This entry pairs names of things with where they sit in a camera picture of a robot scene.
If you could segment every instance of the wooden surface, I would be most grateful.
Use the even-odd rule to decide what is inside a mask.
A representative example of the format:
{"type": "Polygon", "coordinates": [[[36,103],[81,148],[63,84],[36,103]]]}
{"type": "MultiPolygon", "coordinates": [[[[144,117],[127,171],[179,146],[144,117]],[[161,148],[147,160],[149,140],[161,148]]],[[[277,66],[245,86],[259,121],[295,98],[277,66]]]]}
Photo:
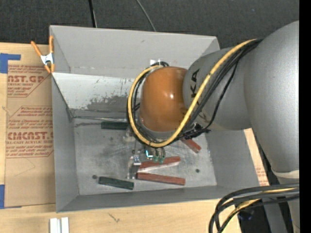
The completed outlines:
{"type": "MultiPolygon", "coordinates": [[[[0,43],[0,52],[14,50],[15,46],[23,44],[0,43]]],[[[0,80],[0,99],[4,103],[3,93],[6,84],[5,77],[0,80]]],[[[5,125],[4,113],[0,114],[0,126],[5,125]]],[[[247,142],[252,148],[256,170],[262,172],[262,162],[258,154],[257,145],[251,130],[245,131],[247,142]]],[[[5,149],[0,148],[0,184],[4,175],[3,157],[5,149]]],[[[205,200],[164,205],[150,205],[139,207],[125,207],[120,209],[101,209],[94,211],[79,211],[72,213],[55,212],[54,204],[24,206],[0,210],[1,233],[48,233],[49,219],[53,217],[69,217],[70,233],[206,233],[211,215],[214,213],[218,200],[205,200]]],[[[232,208],[221,214],[225,219],[232,208]]],[[[240,227],[235,216],[224,232],[240,233],[240,227]]]]}

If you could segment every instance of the black cord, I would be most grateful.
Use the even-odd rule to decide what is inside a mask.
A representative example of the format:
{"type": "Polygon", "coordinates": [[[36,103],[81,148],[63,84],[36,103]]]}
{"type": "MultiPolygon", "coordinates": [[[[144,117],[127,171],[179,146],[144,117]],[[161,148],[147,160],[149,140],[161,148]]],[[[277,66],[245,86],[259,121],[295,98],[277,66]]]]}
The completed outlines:
{"type": "Polygon", "coordinates": [[[235,205],[238,206],[239,204],[246,202],[246,201],[250,201],[250,200],[256,200],[256,199],[276,199],[273,201],[277,201],[279,199],[279,197],[284,197],[284,196],[296,196],[299,195],[299,188],[295,188],[293,190],[290,191],[285,191],[285,192],[279,192],[279,193],[259,193],[259,194],[254,194],[254,195],[249,195],[249,196],[245,196],[245,197],[241,197],[241,198],[236,198],[233,199],[232,201],[229,201],[225,204],[223,204],[222,206],[218,207],[215,210],[214,213],[214,221],[216,224],[216,228],[219,230],[220,229],[220,222],[219,222],[219,214],[225,210],[226,208],[235,205]]]}
{"type": "Polygon", "coordinates": [[[93,28],[97,28],[97,21],[96,21],[96,18],[95,18],[95,12],[94,12],[94,8],[93,8],[92,0],[88,0],[88,5],[89,5],[89,10],[91,12],[93,28]]]}
{"type": "Polygon", "coordinates": [[[142,9],[142,11],[144,12],[145,16],[147,17],[151,27],[153,28],[154,32],[156,32],[156,28],[154,27],[153,23],[151,22],[151,19],[149,18],[147,12],[145,11],[144,7],[141,5],[141,3],[139,2],[139,0],[136,0],[136,2],[138,3],[138,5],[140,6],[140,8],[142,9]]]}
{"type": "MultiPolygon", "coordinates": [[[[222,224],[222,226],[218,229],[217,233],[222,233],[224,231],[224,229],[226,228],[226,226],[228,225],[229,221],[232,219],[232,217],[236,213],[240,212],[241,210],[246,210],[246,209],[249,209],[249,208],[255,208],[255,207],[263,206],[263,205],[267,205],[267,204],[288,202],[288,201],[291,201],[291,200],[296,200],[298,198],[299,198],[299,195],[294,195],[294,196],[291,196],[291,197],[288,197],[288,198],[277,199],[277,200],[273,200],[273,201],[265,201],[265,202],[258,201],[258,202],[254,202],[253,204],[250,204],[249,206],[247,206],[245,208],[237,210],[234,214],[232,214],[230,217],[228,217],[226,219],[226,221],[222,224]]],[[[208,228],[208,232],[209,233],[213,233],[213,226],[214,226],[213,220],[211,220],[210,224],[209,224],[209,228],[208,228]]]]}
{"type": "Polygon", "coordinates": [[[261,199],[261,198],[275,198],[275,197],[281,197],[284,195],[292,195],[292,194],[299,194],[299,183],[290,183],[290,184],[277,184],[277,185],[268,185],[268,186],[258,186],[258,187],[250,187],[250,188],[245,188],[242,190],[238,190],[235,192],[232,192],[230,194],[227,194],[224,196],[216,205],[215,213],[211,218],[210,225],[215,222],[216,228],[220,229],[220,223],[219,223],[219,218],[218,215],[220,214],[221,211],[224,209],[228,208],[231,205],[237,205],[238,203],[242,203],[245,201],[253,200],[253,199],[261,199]],[[293,188],[292,190],[289,191],[281,191],[281,192],[274,192],[274,193],[262,193],[262,192],[267,192],[267,191],[272,191],[272,190],[282,190],[286,188],[293,188]],[[250,193],[257,193],[249,196],[244,196],[244,197],[238,197],[234,198],[237,196],[245,195],[245,194],[250,194],[250,193]]]}
{"type": "Polygon", "coordinates": [[[221,70],[219,71],[216,79],[212,82],[209,90],[206,92],[206,94],[204,95],[201,103],[198,105],[197,109],[194,111],[194,113],[191,116],[190,121],[187,123],[187,125],[185,126],[185,129],[173,142],[180,140],[182,138],[185,139],[190,139],[190,138],[194,138],[197,137],[199,135],[201,135],[202,133],[209,133],[211,132],[211,130],[209,130],[209,126],[213,123],[218,108],[220,106],[220,103],[223,99],[223,97],[225,96],[225,92],[227,91],[233,76],[235,74],[235,71],[237,69],[238,63],[240,61],[240,59],[242,57],[244,57],[247,53],[249,53],[251,50],[253,50],[260,42],[262,41],[262,39],[259,40],[255,40],[250,42],[249,44],[243,46],[239,51],[236,51],[235,53],[233,53],[230,58],[228,60],[226,60],[225,64],[223,65],[223,67],[221,68],[221,70]],[[201,113],[203,107],[205,106],[206,102],[208,101],[208,99],[210,98],[210,96],[213,94],[214,90],[217,88],[217,86],[219,85],[219,83],[222,81],[222,79],[224,78],[224,76],[229,72],[229,70],[234,67],[234,71],[232,72],[232,75],[230,76],[229,80],[227,81],[227,84],[225,85],[222,94],[220,95],[217,104],[215,106],[214,112],[212,114],[212,118],[209,122],[209,124],[205,127],[201,127],[198,125],[196,125],[194,128],[192,128],[191,130],[187,130],[187,128],[191,128],[194,121],[196,120],[196,118],[198,117],[198,115],[201,113]]]}
{"type": "MultiPolygon", "coordinates": [[[[200,105],[197,107],[197,109],[195,110],[195,112],[193,113],[191,120],[188,122],[188,125],[190,126],[191,124],[193,124],[193,122],[196,120],[197,116],[201,113],[203,107],[205,106],[206,102],[208,101],[209,97],[211,96],[211,94],[214,92],[214,90],[216,89],[216,87],[219,85],[219,83],[221,82],[221,80],[224,78],[224,76],[229,72],[229,70],[235,66],[235,70],[237,68],[237,65],[240,61],[240,59],[242,57],[244,57],[247,53],[249,53],[251,50],[253,50],[260,42],[262,41],[262,39],[260,40],[255,40],[250,42],[249,44],[243,46],[239,51],[235,52],[224,64],[222,70],[220,71],[220,73],[217,75],[216,80],[213,82],[213,84],[211,85],[209,91],[204,95],[200,105]]],[[[222,95],[220,96],[217,104],[218,106],[215,107],[215,110],[213,112],[213,116],[212,119],[210,120],[210,123],[208,124],[208,126],[206,128],[208,128],[214,121],[218,107],[221,103],[221,100],[223,99],[225,92],[229,86],[229,84],[231,83],[235,70],[233,71],[233,75],[231,75],[231,77],[229,78],[225,88],[223,89],[222,95]]]]}

